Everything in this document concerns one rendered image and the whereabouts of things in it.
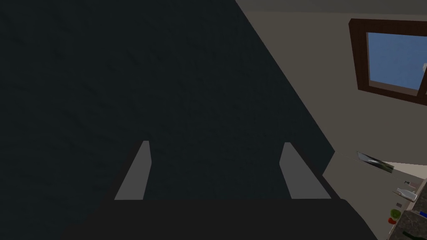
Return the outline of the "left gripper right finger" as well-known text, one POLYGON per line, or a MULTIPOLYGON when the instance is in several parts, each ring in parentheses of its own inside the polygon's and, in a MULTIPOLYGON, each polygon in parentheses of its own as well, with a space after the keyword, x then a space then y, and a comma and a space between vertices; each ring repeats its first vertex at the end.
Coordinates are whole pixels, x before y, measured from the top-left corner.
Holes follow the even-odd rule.
POLYGON ((297 144, 284 143, 279 166, 292 199, 340 199, 297 144))

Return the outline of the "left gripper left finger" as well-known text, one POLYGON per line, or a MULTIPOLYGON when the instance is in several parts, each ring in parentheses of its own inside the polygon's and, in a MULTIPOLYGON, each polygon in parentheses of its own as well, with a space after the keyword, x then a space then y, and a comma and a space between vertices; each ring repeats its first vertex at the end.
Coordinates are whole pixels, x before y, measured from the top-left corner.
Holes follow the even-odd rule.
POLYGON ((149 141, 136 141, 104 200, 142 200, 151 164, 149 141))

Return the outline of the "dark kitchen counter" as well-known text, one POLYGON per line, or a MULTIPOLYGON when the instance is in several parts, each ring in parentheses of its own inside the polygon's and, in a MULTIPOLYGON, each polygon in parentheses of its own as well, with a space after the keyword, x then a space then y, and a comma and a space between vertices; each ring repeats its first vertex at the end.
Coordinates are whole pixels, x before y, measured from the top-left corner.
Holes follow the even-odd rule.
POLYGON ((416 191, 417 198, 402 212, 387 240, 427 240, 427 178, 416 191))

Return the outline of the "brown framed window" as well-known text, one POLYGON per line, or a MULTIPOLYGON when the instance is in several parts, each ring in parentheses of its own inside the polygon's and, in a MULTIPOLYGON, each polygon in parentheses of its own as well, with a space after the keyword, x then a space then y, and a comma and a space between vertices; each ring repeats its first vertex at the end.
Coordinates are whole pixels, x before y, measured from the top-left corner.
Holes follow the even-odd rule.
POLYGON ((427 106, 427 21, 351 19, 357 87, 427 106))

